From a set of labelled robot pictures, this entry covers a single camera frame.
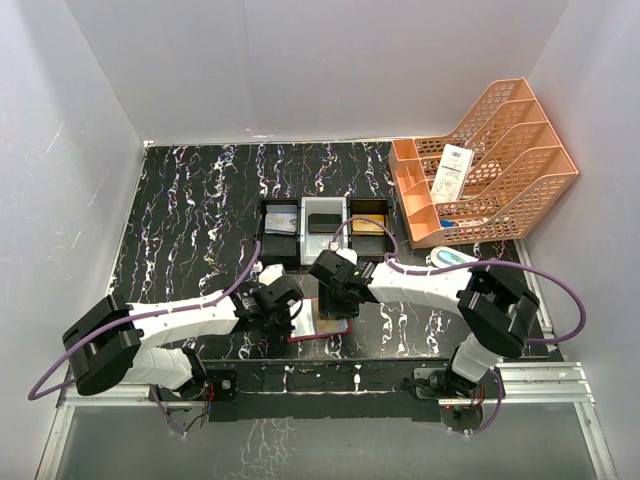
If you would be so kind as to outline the brown credit card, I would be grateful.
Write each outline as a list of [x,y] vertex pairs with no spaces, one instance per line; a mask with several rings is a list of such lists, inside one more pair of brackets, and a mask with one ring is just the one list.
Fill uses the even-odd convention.
[[316,332],[320,335],[340,335],[349,328],[348,319],[320,319],[316,322]]

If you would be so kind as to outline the red leather card holder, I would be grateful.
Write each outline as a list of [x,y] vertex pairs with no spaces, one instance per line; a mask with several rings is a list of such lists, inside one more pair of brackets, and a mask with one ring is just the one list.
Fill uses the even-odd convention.
[[290,314],[292,331],[287,340],[291,343],[351,333],[349,319],[320,316],[317,298],[303,298],[290,308]]

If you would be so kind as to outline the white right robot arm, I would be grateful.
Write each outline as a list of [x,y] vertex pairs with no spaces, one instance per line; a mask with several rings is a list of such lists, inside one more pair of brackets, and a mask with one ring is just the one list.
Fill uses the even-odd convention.
[[540,305],[538,297],[506,268],[479,261],[439,273],[391,259],[352,260],[324,250],[309,274],[322,286],[321,306],[330,315],[355,317],[365,303],[404,302],[451,312],[464,320],[470,333],[446,368],[405,381],[417,395],[428,397],[474,397],[489,370],[522,356]]

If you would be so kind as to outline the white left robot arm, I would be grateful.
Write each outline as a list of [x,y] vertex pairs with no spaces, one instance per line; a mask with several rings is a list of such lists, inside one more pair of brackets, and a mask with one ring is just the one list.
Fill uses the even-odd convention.
[[121,384],[148,384],[192,400],[207,373],[189,339],[260,331],[287,335],[305,305],[299,285],[281,265],[257,280],[165,303],[127,303],[108,295],[63,335],[76,390],[94,396]]

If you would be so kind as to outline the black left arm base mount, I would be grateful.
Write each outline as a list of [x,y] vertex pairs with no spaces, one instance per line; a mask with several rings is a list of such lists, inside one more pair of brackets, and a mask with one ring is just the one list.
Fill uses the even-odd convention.
[[[192,349],[168,350],[168,353],[178,355],[178,369],[174,371],[178,377],[151,383],[149,399],[159,408],[173,433],[186,440],[196,425],[230,423],[239,419],[238,374],[235,370],[207,368]],[[187,424],[180,424],[172,416],[179,410],[179,401],[200,403],[201,412]]]

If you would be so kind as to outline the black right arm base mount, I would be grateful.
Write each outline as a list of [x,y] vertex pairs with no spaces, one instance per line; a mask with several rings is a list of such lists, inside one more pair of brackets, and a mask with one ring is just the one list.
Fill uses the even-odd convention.
[[418,400],[435,401],[441,420],[453,431],[470,435],[495,417],[485,419],[484,404],[488,400],[501,403],[505,389],[499,371],[487,372],[477,382],[467,380],[446,369],[416,368],[401,381],[401,389]]

